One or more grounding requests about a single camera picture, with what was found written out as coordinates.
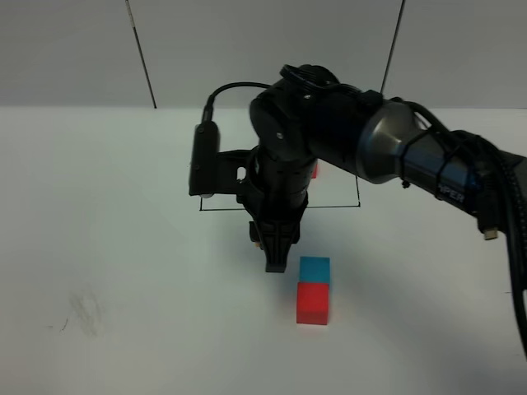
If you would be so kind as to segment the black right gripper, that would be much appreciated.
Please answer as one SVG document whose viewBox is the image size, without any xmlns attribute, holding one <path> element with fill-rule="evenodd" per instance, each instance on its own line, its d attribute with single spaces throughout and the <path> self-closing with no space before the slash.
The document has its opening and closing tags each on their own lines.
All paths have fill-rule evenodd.
<svg viewBox="0 0 527 395">
<path fill-rule="evenodd" d="M 284 273 L 300 238 L 301 218 L 317 160 L 279 160 L 257 146 L 217 154 L 217 192 L 234 194 L 250 214 L 250 239 L 263 243 L 266 272 Z"/>
</svg>

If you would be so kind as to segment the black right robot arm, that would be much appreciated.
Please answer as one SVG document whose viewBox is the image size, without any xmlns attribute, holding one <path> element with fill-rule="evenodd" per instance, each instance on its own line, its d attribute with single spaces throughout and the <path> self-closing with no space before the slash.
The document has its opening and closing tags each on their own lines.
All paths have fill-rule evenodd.
<svg viewBox="0 0 527 395">
<path fill-rule="evenodd" d="M 269 272 L 283 272 L 300 238 L 315 164 L 373 184 L 401 179 L 506 236 L 511 275 L 526 277 L 526 159 L 483 137 L 449 130 L 422 105 L 343 84 L 321 66 L 286 65 L 250 103 L 258 145 L 220 151 L 207 103 L 195 133 L 189 191 L 233 194 L 251 215 L 250 238 Z"/>
</svg>

